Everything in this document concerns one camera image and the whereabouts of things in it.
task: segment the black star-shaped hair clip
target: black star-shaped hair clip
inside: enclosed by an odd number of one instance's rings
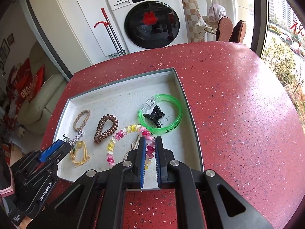
[[[155,123],[157,128],[161,128],[161,125],[159,123],[159,119],[164,117],[165,113],[161,112],[161,109],[159,106],[155,105],[155,107],[152,110],[151,114],[143,114],[143,117],[151,120],[153,123]]]

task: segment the green plastic bangle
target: green plastic bangle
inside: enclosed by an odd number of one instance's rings
[[[155,127],[148,126],[144,122],[142,115],[147,113],[150,109],[152,109],[155,105],[157,105],[159,102],[162,102],[162,101],[170,102],[173,105],[175,105],[179,110],[178,117],[171,125],[169,125],[167,127],[155,128]],[[139,115],[140,124],[142,126],[146,127],[146,129],[148,131],[150,131],[151,133],[154,133],[154,134],[165,134],[165,133],[168,133],[168,132],[174,130],[179,125],[181,118],[182,118],[182,107],[181,107],[181,104],[179,103],[179,101],[171,95],[154,95],[151,98],[149,98],[145,102],[145,104],[143,104],[141,106],[138,115]]]

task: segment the speckled red tabletop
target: speckled red tabletop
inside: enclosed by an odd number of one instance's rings
[[[198,130],[205,169],[214,169],[274,228],[283,228],[305,193],[305,138],[295,108],[245,45],[204,42],[129,54],[75,73],[43,138],[52,143],[68,98],[143,72],[174,67]],[[60,180],[51,194],[69,186]],[[177,227],[174,190],[127,192],[124,228]]]

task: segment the washing machine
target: washing machine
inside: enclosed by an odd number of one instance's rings
[[[182,0],[108,0],[129,53],[187,43]]]

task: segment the washing machine door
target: washing machine door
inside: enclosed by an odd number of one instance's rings
[[[176,12],[158,1],[146,1],[134,6],[124,24],[128,38],[144,49],[169,45],[177,37],[179,27]]]

